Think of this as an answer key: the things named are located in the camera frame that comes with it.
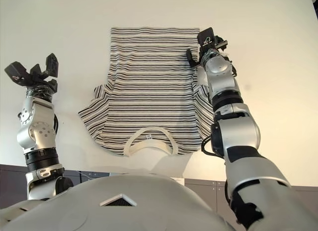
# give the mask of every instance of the striped shirt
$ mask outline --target striped shirt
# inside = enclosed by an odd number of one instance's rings
[[[127,140],[145,127],[166,129],[178,154],[200,149],[213,120],[208,88],[197,83],[186,50],[198,56],[197,28],[112,28],[107,84],[95,88],[88,107],[79,112],[96,143],[123,154]],[[151,135],[171,146],[159,131]]]

